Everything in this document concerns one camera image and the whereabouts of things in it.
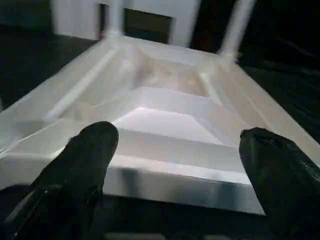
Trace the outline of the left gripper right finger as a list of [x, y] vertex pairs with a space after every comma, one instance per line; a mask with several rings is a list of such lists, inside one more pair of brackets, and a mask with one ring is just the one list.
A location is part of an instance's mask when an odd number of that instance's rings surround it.
[[280, 240], [320, 238], [320, 168], [292, 140], [244, 129], [239, 155], [255, 195]]

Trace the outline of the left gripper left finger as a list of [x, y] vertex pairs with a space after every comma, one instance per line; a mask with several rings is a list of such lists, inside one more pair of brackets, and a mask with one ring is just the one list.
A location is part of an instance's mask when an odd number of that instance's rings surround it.
[[72, 137], [0, 224], [3, 240], [82, 240], [103, 198], [117, 128], [98, 121]]

